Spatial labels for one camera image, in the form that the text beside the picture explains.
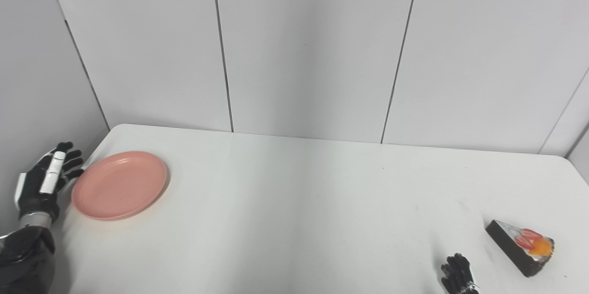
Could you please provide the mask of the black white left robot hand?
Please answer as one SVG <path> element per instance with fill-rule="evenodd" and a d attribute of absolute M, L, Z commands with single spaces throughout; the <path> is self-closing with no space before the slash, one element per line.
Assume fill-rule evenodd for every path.
<path fill-rule="evenodd" d="M 59 218 L 59 193 L 84 173 L 82 151 L 73 147 L 71 141 L 59 143 L 19 175 L 15 192 L 19 220 L 36 212 L 48 214 L 52 223 Z"/>

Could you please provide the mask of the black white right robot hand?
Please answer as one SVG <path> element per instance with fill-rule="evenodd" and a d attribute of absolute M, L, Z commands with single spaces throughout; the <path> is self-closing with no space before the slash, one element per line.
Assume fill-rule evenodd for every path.
<path fill-rule="evenodd" d="M 480 294 L 480 288 L 475 283 L 470 269 L 470 262 L 462 254 L 448 256 L 440 269 L 444 274 L 440 281 L 449 294 Z"/>

